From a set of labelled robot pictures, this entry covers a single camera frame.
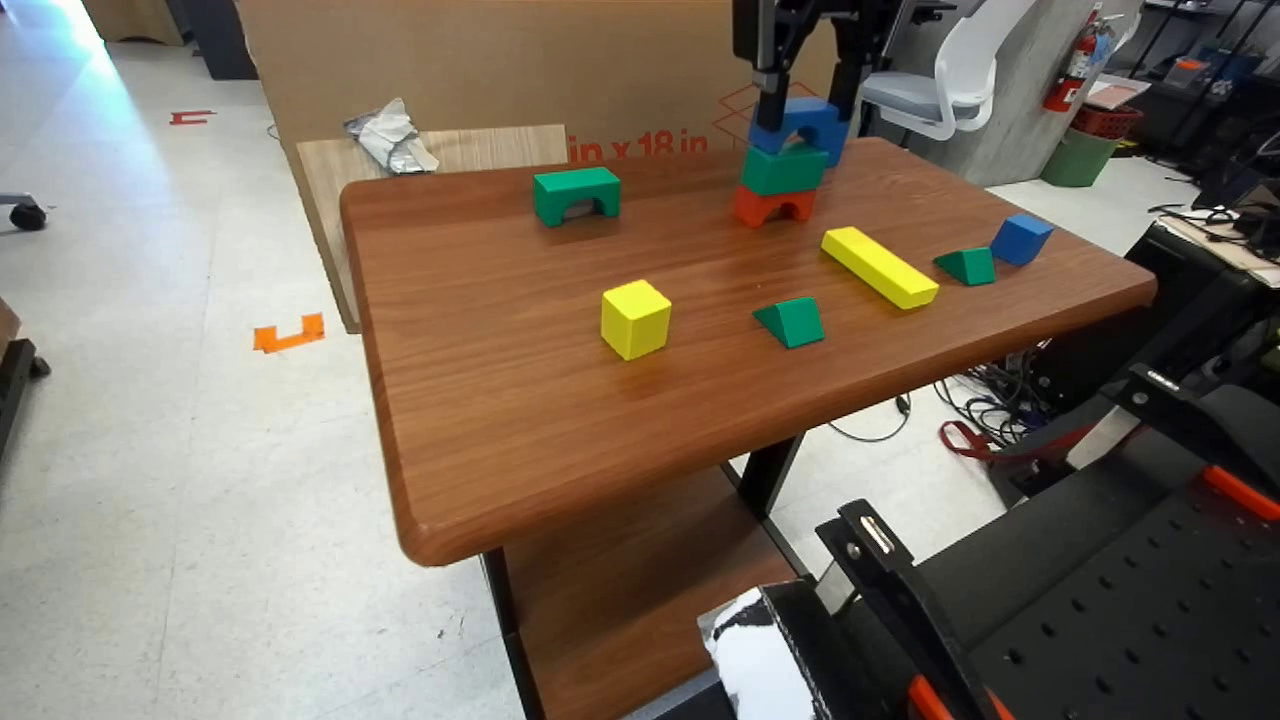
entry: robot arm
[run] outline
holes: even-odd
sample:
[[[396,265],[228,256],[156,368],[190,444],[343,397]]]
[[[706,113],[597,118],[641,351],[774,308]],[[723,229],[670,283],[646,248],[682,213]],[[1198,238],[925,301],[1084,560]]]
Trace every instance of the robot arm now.
[[[895,15],[902,0],[732,0],[732,51],[751,63],[760,88],[755,122],[785,122],[793,63],[821,19],[831,19],[839,55],[827,101],[852,118],[856,84],[882,58]]]

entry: paper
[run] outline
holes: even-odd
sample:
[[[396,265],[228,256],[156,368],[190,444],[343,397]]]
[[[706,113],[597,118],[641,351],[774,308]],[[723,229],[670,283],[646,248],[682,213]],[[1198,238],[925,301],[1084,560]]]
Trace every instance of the paper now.
[[[706,630],[723,694],[740,720],[811,720],[811,693],[774,625],[760,587],[736,594]]]
[[[1154,88],[1154,84],[1146,84],[1146,78],[1101,76],[1101,78],[1094,78],[1084,103],[1094,103],[1094,108],[1122,108],[1122,103],[1136,101],[1136,96],[1150,93],[1150,88]]]
[[[400,96],[377,114],[352,118],[348,130],[394,175],[442,170]]]

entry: green block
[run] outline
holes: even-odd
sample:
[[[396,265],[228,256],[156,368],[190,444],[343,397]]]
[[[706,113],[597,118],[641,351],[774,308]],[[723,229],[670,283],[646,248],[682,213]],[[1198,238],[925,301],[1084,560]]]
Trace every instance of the green block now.
[[[782,339],[785,347],[805,347],[805,343],[821,343],[824,330],[824,310],[818,308],[811,295],[793,295],[782,302],[765,302],[755,310],[755,322],[768,328],[774,339]]]
[[[1039,175],[1056,189],[1094,189],[1098,175],[1107,167],[1114,153],[1116,139],[1068,126]]]
[[[624,213],[624,185],[608,167],[571,167],[533,175],[533,213],[542,222],[561,229],[565,221],[593,207],[597,214]]]
[[[818,190],[824,185],[827,170],[827,153],[821,148],[785,148],[776,157],[748,148],[746,158],[746,185],[755,197],[788,197],[788,190]]]
[[[966,286],[995,283],[994,248],[959,248],[931,258],[939,273],[955,275]]]

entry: yellow rectangular block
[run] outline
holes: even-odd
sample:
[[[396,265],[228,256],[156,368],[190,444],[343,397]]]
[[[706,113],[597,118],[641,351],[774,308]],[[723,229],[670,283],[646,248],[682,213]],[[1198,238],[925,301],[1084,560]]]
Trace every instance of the yellow rectangular block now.
[[[931,275],[918,273],[862,229],[827,229],[824,250],[905,310],[936,301]]]
[[[662,351],[672,336],[672,301],[649,278],[601,295],[601,336],[622,361]]]

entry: red block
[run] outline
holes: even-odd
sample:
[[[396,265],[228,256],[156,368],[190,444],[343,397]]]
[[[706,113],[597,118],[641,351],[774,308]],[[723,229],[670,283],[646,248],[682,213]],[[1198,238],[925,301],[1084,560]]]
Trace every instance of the red block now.
[[[748,229],[768,222],[774,214],[807,222],[811,214],[811,190],[788,190],[788,197],[755,197],[748,189],[736,189],[732,214]]]
[[[1106,139],[1126,139],[1139,122],[1146,122],[1146,113],[1127,108],[1127,103],[1122,103],[1122,108],[1080,108],[1078,118],[1074,118],[1078,130],[1106,136]]]
[[[168,122],[209,122],[211,113],[196,108],[196,113],[168,113]]]

